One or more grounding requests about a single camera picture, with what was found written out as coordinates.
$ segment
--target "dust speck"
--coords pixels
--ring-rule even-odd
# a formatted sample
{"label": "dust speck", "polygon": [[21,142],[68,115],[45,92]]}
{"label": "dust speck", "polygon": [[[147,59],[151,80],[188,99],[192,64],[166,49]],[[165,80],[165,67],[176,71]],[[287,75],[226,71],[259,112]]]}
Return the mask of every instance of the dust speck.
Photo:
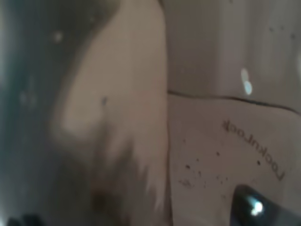
{"label": "dust speck", "polygon": [[190,183],[190,181],[189,180],[179,180],[179,183],[181,184],[181,185],[183,185],[184,187],[186,187],[186,188],[192,188],[192,187],[194,187],[191,183]]}

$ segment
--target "dark stain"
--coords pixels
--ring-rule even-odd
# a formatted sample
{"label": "dark stain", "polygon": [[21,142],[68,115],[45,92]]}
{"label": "dark stain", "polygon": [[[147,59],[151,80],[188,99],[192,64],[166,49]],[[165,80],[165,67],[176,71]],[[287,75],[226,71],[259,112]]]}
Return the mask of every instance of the dark stain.
{"label": "dark stain", "polygon": [[120,218],[120,200],[114,195],[95,193],[92,197],[92,208],[102,213],[113,225],[123,225]]}
{"label": "dark stain", "polygon": [[179,180],[179,183],[181,184],[181,185],[183,185],[184,187],[186,187],[186,188],[193,188],[194,186],[190,183],[190,181],[189,180]]}
{"label": "dark stain", "polygon": [[291,34],[291,40],[295,40],[296,39],[296,35],[294,33]]}
{"label": "dark stain", "polygon": [[106,106],[107,105],[107,102],[108,102],[108,97],[104,97],[102,99],[102,106]]}
{"label": "dark stain", "polygon": [[162,8],[164,8],[164,3],[163,3],[163,0],[158,0],[159,1],[159,4]]}

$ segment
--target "beige surface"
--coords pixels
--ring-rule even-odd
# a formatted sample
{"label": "beige surface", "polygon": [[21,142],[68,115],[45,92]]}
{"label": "beige surface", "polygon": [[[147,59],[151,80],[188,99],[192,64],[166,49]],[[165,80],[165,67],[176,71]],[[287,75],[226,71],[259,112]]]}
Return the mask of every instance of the beige surface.
{"label": "beige surface", "polygon": [[113,139],[106,152],[113,163],[132,138],[139,171],[147,170],[147,190],[155,189],[156,206],[162,206],[167,162],[166,47],[164,16],[156,0],[122,0],[116,15],[92,40],[60,106],[53,130],[58,142],[65,139],[63,133],[86,141],[96,127],[107,123]]}

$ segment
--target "black object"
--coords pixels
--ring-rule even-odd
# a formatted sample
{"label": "black object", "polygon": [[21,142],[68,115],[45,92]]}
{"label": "black object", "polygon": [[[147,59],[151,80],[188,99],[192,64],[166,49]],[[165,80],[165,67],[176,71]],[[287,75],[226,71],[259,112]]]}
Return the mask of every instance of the black object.
{"label": "black object", "polygon": [[10,218],[7,226],[45,226],[38,215],[23,215],[21,220]]}
{"label": "black object", "polygon": [[[255,211],[255,204],[262,205],[262,211]],[[249,186],[236,187],[230,226],[301,226],[301,217],[282,208]]]}

